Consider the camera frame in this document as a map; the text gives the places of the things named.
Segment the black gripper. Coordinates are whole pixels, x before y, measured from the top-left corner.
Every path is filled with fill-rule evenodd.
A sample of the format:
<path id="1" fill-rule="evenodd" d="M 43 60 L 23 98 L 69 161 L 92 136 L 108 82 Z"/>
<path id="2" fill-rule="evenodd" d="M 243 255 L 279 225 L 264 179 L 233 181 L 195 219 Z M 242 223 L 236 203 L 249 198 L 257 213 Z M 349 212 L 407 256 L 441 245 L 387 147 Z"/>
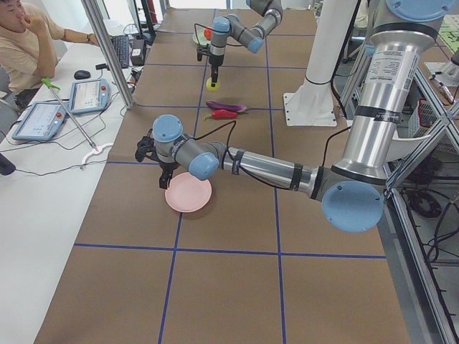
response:
<path id="1" fill-rule="evenodd" d="M 159 165 L 162 169 L 162 174 L 158 180 L 158 185 L 160 188 L 168 188 L 173 178 L 173 173 L 178 168 L 178 163 L 159 162 Z"/>
<path id="2" fill-rule="evenodd" d="M 219 77 L 218 67 L 222 66 L 223 61 L 224 61 L 224 55 L 210 54 L 209 56 L 209 63 L 212 66 L 211 83 L 210 83 L 212 87 L 217 86 L 218 84 L 218 77 Z"/>

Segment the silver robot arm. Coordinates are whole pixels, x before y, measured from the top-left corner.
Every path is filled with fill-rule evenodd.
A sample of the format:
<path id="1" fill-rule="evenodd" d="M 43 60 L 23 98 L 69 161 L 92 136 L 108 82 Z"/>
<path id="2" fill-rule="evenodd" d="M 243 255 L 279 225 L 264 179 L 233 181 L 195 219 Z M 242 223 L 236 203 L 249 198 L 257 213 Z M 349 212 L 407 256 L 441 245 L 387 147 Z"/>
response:
<path id="1" fill-rule="evenodd" d="M 382 188 L 387 177 L 383 165 L 423 52 L 437 39 L 443 17 L 458 1 L 370 1 L 369 44 L 374 48 L 363 93 L 350 127 L 344 153 L 331 168 L 308 168 L 228 143 L 199 143 L 186 134 L 175 115 L 160 115 L 152 125 L 151 159 L 159 162 L 159 187 L 167 189 L 173 172 L 184 167 L 200 181 L 217 169 L 247 175 L 267 185 L 300 191 L 320 201 L 322 212 L 334 227 L 362 232 L 381 219 Z M 262 19 L 252 28 L 236 14 L 213 20 L 211 43 L 199 55 L 208 56 L 211 85 L 218 81 L 227 39 L 233 38 L 252 53 L 283 19 L 281 1 L 246 1 Z M 347 42 L 358 1 L 324 1 L 305 79 L 294 93 L 284 94 L 286 117 L 294 125 L 329 124 L 333 115 L 331 87 L 335 62 Z"/>
<path id="2" fill-rule="evenodd" d="M 218 16 L 212 22 L 210 44 L 202 51 L 202 54 L 208 56 L 211 65 L 211 76 L 206 83 L 208 90 L 214 91 L 219 88 L 218 69 L 223 64 L 229 37 L 256 54 L 262 47 L 266 36 L 282 21 L 281 1 L 246 1 L 246 5 L 261 16 L 261 20 L 252 28 L 246 27 L 236 14 Z"/>

